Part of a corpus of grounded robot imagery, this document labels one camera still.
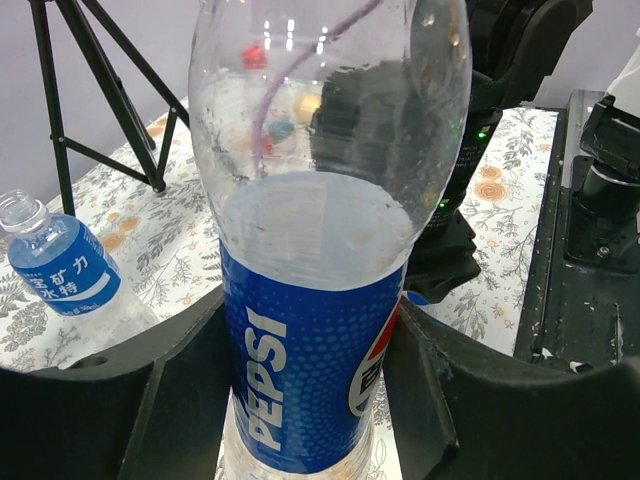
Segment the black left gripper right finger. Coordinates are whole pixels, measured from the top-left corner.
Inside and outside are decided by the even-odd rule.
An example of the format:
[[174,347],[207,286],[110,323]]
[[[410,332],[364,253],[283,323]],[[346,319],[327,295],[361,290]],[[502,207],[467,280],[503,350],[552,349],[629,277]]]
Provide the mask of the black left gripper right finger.
[[407,299],[384,361],[406,479],[635,479],[639,361],[584,374],[499,353]]

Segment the Pepsi label clear bottle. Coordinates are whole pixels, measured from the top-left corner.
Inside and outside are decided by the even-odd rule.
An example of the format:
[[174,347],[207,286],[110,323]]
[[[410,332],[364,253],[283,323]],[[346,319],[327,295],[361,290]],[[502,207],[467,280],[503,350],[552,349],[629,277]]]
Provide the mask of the Pepsi label clear bottle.
[[[270,87],[243,149],[241,53]],[[204,1],[194,158],[219,234],[229,479],[364,479],[409,257],[449,183],[472,55],[461,1]]]

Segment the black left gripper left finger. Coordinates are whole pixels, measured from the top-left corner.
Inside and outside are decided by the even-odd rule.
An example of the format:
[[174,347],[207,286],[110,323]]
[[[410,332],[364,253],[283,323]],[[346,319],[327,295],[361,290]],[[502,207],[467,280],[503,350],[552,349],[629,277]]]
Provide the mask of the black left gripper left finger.
[[211,479],[230,370],[224,298],[67,369],[1,373],[5,479]]

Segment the red bottle cap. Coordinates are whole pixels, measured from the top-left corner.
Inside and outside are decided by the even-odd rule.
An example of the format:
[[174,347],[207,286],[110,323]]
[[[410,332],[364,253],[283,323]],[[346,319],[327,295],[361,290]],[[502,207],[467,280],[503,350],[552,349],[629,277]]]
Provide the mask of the red bottle cap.
[[266,51],[261,45],[252,45],[242,52],[244,68],[249,71],[264,70],[267,68]]

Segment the red label clear bottle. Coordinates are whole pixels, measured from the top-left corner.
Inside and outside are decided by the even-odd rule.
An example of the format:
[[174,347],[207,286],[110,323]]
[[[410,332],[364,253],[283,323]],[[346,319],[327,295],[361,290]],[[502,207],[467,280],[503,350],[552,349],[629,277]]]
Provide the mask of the red label clear bottle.
[[[263,46],[259,42],[253,42],[248,47],[252,45]],[[243,142],[244,142],[243,149],[245,150],[249,159],[253,159],[254,127],[255,127],[256,115],[259,113],[259,110],[262,106],[263,97],[267,93],[267,90],[269,89],[269,87],[270,87],[270,80],[268,78],[267,68],[264,70],[256,70],[256,71],[249,71],[244,68],[241,71],[240,120],[242,124],[241,130],[242,130]]]

